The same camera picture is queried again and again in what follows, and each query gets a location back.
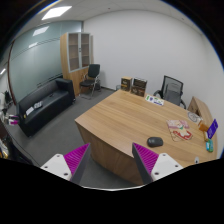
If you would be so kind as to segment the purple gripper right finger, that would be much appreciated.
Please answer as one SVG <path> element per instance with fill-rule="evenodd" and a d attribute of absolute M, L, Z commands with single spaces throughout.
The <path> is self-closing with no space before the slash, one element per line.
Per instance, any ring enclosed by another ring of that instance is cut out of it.
<path fill-rule="evenodd" d="M 182 166 L 167 153 L 157 154 L 137 143 L 132 144 L 132 154 L 144 184 L 182 169 Z"/>

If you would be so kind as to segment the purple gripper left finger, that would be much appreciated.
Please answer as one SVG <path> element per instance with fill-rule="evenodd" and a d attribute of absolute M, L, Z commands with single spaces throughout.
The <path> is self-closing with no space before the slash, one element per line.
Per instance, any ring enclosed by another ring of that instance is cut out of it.
<path fill-rule="evenodd" d="M 87 143 L 71 152 L 55 154 L 41 168 L 65 180 L 79 184 L 90 157 L 90 144 Z"/>

